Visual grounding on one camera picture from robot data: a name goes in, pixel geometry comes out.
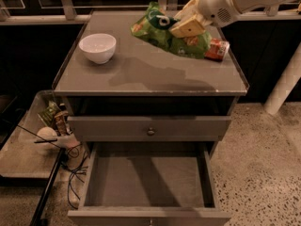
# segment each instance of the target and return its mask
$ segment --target drawer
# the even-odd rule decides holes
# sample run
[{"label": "drawer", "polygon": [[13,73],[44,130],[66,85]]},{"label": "drawer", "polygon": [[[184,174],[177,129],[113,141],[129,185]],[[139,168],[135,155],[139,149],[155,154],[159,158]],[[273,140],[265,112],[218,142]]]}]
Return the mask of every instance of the drawer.
[{"label": "drawer", "polygon": [[218,141],[229,116],[208,117],[69,117],[81,141]]},{"label": "drawer", "polygon": [[205,143],[95,143],[78,225],[215,226],[220,211]]}]

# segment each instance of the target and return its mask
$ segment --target drawer knob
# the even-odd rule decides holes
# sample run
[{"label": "drawer knob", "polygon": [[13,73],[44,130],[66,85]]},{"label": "drawer knob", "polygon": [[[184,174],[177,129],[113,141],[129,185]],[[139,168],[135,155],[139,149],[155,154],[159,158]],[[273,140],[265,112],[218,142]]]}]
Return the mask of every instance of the drawer knob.
[{"label": "drawer knob", "polygon": [[155,134],[155,131],[150,127],[148,131],[149,136],[153,136]]}]

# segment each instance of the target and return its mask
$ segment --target cabinet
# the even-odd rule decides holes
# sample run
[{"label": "cabinet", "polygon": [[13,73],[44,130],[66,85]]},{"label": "cabinet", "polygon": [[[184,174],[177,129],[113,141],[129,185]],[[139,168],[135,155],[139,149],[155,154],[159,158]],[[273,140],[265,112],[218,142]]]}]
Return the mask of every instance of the cabinet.
[{"label": "cabinet", "polygon": [[[55,83],[90,153],[80,225],[223,225],[210,157],[248,84],[231,52],[223,62],[174,56],[131,35],[144,12],[94,11],[82,37],[109,33],[106,64],[71,53]],[[215,27],[208,28],[220,38]]]}]

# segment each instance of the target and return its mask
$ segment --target bowl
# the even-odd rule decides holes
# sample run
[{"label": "bowl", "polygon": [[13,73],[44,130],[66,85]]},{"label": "bowl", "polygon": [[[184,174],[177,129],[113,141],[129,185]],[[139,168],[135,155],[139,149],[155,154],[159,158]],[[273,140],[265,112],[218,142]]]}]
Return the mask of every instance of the bowl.
[{"label": "bowl", "polygon": [[80,40],[79,48],[87,59],[104,64],[115,53],[116,39],[109,34],[91,34]]}]

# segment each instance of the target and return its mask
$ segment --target concrete floor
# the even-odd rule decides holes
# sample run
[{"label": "concrete floor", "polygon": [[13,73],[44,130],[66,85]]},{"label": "concrete floor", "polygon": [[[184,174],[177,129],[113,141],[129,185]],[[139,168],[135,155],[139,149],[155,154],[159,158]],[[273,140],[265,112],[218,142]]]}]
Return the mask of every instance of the concrete floor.
[{"label": "concrete floor", "polygon": [[[260,104],[235,107],[230,129],[212,158],[220,207],[231,213],[226,226],[301,225],[300,131],[301,103],[287,103],[275,116]],[[0,162],[8,151],[2,150]],[[67,178],[62,170],[55,181],[45,208],[48,225],[74,225],[67,218]],[[40,193],[0,188],[0,225],[28,225]]]}]

